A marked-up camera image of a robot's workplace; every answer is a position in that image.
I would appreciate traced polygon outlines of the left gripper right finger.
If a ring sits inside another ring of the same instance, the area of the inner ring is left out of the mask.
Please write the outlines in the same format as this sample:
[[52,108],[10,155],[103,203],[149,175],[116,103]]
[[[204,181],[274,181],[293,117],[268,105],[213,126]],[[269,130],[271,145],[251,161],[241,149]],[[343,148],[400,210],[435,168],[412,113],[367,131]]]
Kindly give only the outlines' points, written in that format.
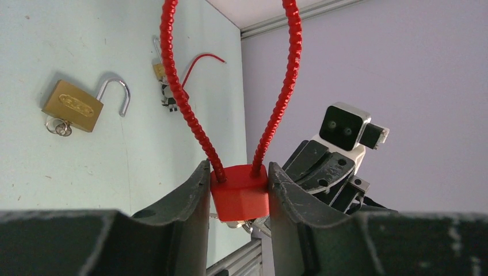
[[276,275],[486,275],[487,215],[357,212],[324,204],[269,164]]

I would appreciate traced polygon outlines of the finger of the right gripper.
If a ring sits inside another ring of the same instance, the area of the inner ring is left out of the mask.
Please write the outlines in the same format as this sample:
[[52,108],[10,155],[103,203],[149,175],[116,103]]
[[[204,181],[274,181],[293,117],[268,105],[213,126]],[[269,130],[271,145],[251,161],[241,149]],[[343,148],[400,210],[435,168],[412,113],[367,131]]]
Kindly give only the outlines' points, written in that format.
[[267,237],[272,237],[269,217],[260,217],[253,220],[253,227],[259,229]]

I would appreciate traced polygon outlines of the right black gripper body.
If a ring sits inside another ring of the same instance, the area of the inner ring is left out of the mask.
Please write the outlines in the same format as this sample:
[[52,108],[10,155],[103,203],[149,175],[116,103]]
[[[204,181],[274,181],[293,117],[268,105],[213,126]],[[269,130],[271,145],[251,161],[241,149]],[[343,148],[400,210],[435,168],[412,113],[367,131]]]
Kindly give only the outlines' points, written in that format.
[[283,165],[304,191],[342,213],[387,208],[365,194],[369,183],[356,176],[355,162],[315,140],[304,140]]

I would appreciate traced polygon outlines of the small silver key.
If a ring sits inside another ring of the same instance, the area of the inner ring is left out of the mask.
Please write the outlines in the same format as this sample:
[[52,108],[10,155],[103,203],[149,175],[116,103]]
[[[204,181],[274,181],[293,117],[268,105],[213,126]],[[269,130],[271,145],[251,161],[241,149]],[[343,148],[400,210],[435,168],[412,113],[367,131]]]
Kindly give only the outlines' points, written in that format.
[[226,224],[231,229],[242,228],[248,234],[252,234],[252,232],[253,232],[254,219],[243,220],[243,221],[222,221],[216,213],[210,213],[209,217],[211,219],[215,219],[215,220],[217,220],[223,224]]
[[61,118],[49,118],[45,122],[45,128],[49,133],[61,137],[68,137],[73,132],[70,122]]

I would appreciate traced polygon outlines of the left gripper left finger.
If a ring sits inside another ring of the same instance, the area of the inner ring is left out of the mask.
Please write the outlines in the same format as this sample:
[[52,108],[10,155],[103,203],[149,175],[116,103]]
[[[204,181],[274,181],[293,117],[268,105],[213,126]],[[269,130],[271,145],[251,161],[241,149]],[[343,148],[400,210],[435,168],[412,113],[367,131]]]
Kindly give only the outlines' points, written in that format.
[[210,164],[132,216],[115,209],[1,213],[2,275],[204,275]]

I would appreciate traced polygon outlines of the small key bunch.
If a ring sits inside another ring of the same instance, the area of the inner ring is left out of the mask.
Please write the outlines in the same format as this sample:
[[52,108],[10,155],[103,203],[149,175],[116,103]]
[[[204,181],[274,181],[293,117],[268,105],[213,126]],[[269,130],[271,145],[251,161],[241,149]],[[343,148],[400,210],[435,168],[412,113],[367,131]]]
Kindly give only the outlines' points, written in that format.
[[163,99],[161,100],[162,106],[168,108],[169,112],[176,112],[178,110],[178,105],[175,98],[173,97],[173,92],[171,91],[167,82],[159,81],[162,90]]

